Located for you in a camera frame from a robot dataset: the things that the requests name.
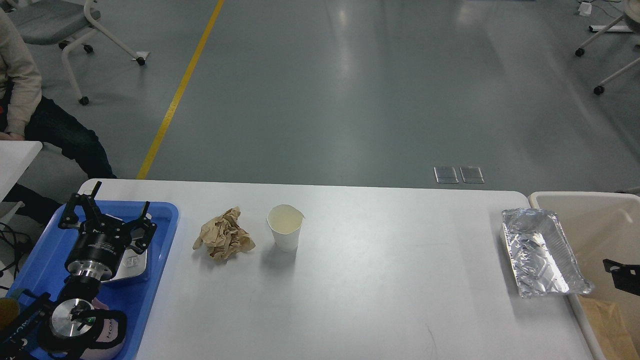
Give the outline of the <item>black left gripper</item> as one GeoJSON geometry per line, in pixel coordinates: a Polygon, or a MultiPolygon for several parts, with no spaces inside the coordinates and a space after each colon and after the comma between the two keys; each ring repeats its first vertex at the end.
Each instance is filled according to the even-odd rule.
{"type": "Polygon", "coordinates": [[[71,194],[62,210],[58,228],[78,230],[78,237],[65,260],[66,271],[71,275],[110,281],[117,275],[126,249],[142,255],[149,248],[157,224],[148,217],[150,202],[145,202],[141,214],[129,222],[103,214],[95,201],[101,185],[101,181],[96,182],[89,194],[71,194]],[[83,211],[84,221],[80,221],[77,207],[83,211]]]}

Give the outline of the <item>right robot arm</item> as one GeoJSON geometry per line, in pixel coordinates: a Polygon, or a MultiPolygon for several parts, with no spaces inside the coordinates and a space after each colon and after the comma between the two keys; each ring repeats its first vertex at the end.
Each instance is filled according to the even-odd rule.
{"type": "Polygon", "coordinates": [[[602,260],[604,269],[610,273],[615,289],[640,296],[640,265],[623,264],[611,259],[602,260]]]}

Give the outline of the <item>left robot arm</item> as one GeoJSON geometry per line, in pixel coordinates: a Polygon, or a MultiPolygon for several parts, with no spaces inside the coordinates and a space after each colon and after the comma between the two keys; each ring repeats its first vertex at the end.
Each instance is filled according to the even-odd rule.
{"type": "Polygon", "coordinates": [[[144,255],[157,230],[148,215],[150,202],[131,221],[103,213],[96,203],[102,185],[91,193],[71,195],[62,211],[58,228],[77,230],[64,262],[68,276],[55,300],[48,292],[36,295],[24,289],[32,303],[1,328],[1,358],[32,360],[25,345],[35,333],[35,344],[53,360],[80,360],[86,351],[105,351],[125,342],[128,318],[116,309],[96,306],[101,285],[119,271],[126,251],[144,255]]]}

